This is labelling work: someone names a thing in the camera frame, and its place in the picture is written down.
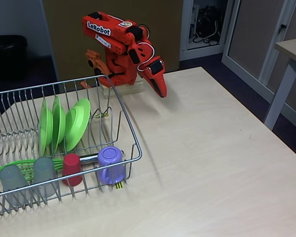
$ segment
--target purple mug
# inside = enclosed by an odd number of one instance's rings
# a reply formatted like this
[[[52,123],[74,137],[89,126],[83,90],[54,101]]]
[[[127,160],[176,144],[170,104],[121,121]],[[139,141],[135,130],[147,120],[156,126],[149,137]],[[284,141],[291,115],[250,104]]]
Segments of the purple mug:
[[[105,147],[98,155],[99,166],[115,164],[123,161],[122,151],[116,147]],[[103,184],[116,184],[125,178],[124,165],[116,165],[111,168],[101,169],[99,178]]]

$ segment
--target yellow striped tag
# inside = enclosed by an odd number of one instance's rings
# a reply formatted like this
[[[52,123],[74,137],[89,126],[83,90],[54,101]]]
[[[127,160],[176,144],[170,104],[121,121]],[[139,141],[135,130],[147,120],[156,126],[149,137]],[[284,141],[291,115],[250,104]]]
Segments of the yellow striped tag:
[[[123,183],[122,181],[118,182],[115,184],[116,189],[122,189],[123,188]]]

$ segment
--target table leg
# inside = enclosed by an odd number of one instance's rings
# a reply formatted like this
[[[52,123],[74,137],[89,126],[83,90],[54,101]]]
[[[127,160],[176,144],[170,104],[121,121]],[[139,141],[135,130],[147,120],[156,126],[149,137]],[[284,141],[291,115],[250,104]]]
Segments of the table leg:
[[[280,86],[278,87],[275,95],[273,96],[272,102],[266,113],[264,119],[264,124],[269,129],[273,129],[278,116],[283,108],[283,105],[286,101],[288,94],[293,86],[293,83],[296,79],[296,61],[290,59],[288,66],[286,68],[285,74],[281,81]]]

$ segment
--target wooden base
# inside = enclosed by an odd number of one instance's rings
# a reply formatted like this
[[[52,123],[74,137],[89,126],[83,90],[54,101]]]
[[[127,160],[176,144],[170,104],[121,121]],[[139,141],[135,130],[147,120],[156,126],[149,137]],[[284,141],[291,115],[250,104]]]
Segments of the wooden base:
[[[120,95],[137,94],[145,90],[143,79],[140,76],[137,76],[134,85],[118,85],[115,88]],[[103,98],[107,99],[110,89],[104,85],[101,85],[101,89]],[[115,93],[111,91],[110,96],[115,96]]]

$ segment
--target black trash bin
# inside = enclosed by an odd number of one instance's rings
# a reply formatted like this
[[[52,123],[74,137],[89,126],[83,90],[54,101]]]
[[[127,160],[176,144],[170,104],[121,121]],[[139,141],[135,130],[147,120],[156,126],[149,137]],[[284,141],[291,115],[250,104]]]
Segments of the black trash bin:
[[[27,46],[23,36],[0,36],[0,80],[17,81],[25,78]]]

